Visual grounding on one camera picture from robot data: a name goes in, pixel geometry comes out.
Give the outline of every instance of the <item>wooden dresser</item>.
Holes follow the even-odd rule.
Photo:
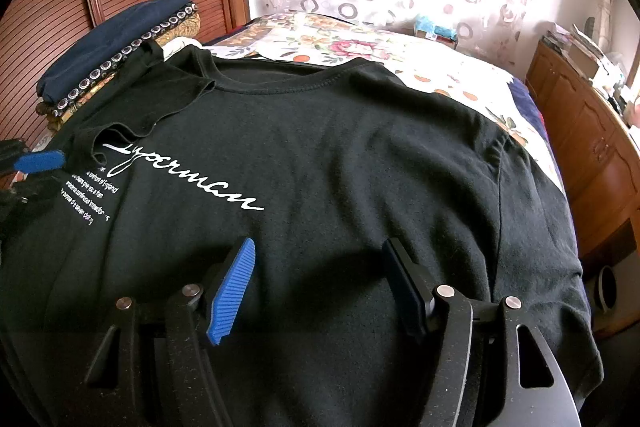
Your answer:
[[[542,42],[526,84],[545,119],[587,276],[640,245],[640,152],[609,103]]]

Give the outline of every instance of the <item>cabinet drawer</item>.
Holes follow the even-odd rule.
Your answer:
[[[545,118],[546,132],[551,147],[556,152],[567,139],[582,110],[584,94],[580,80],[555,74],[548,80],[545,103],[540,112]]]
[[[617,130],[601,170],[570,202],[581,255],[618,230],[638,208],[639,160],[625,131]]]
[[[538,51],[529,67],[525,83],[529,87],[529,93],[533,98],[537,107],[541,110],[545,105],[548,90],[553,85],[553,66],[552,62],[546,55],[541,44],[538,45]]]
[[[604,168],[614,152],[617,125],[610,120],[605,102],[593,90],[584,90],[575,120],[556,139],[554,153],[569,201]]]

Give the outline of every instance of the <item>navy blue fabric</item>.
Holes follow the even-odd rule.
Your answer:
[[[38,80],[36,93],[58,102],[82,78],[134,39],[180,10],[189,0],[149,0],[130,6],[76,42]]]
[[[529,95],[529,90],[522,83],[521,80],[516,77],[513,78],[512,83],[507,84],[511,91],[511,97],[516,104],[516,108],[520,114],[529,122],[533,128],[540,133],[540,136],[544,138],[545,142],[549,143],[549,137],[546,135],[545,123],[542,120],[542,115],[537,108],[535,102]]]

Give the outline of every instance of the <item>pink flower pattern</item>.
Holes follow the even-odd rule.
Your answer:
[[[390,55],[384,48],[376,42],[357,41],[349,39],[345,41],[334,41],[329,45],[329,49],[336,55],[343,57],[363,57],[368,60],[387,60]]]

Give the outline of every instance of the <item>blue rubber grip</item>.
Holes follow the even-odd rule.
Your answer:
[[[65,165],[65,155],[62,151],[40,151],[23,154],[14,164],[14,169],[25,174],[34,172],[53,171]]]
[[[207,337],[211,343],[220,344],[222,337],[231,332],[254,266],[255,244],[252,239],[247,238],[213,298],[207,328]]]

